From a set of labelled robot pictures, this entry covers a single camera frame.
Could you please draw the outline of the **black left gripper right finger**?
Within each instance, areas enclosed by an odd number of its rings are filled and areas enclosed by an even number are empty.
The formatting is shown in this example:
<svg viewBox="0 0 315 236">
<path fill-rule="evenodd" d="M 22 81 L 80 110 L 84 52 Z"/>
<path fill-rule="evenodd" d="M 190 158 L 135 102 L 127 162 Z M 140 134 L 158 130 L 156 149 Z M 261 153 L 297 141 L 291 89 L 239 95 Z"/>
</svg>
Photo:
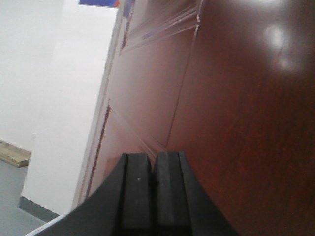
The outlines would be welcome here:
<svg viewBox="0 0 315 236">
<path fill-rule="evenodd" d="M 236 236 L 183 152 L 161 152 L 154 166 L 158 236 Z"/>
</svg>

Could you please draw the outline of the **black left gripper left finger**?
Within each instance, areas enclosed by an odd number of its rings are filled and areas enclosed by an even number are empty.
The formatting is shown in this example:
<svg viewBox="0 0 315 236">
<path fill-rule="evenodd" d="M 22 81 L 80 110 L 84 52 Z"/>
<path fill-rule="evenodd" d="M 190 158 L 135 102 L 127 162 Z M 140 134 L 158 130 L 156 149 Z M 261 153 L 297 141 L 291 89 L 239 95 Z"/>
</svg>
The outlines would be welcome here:
<svg viewBox="0 0 315 236">
<path fill-rule="evenodd" d="M 122 154 L 101 186 L 71 213 L 31 236 L 153 235 L 152 169 L 144 153 Z"/>
</svg>

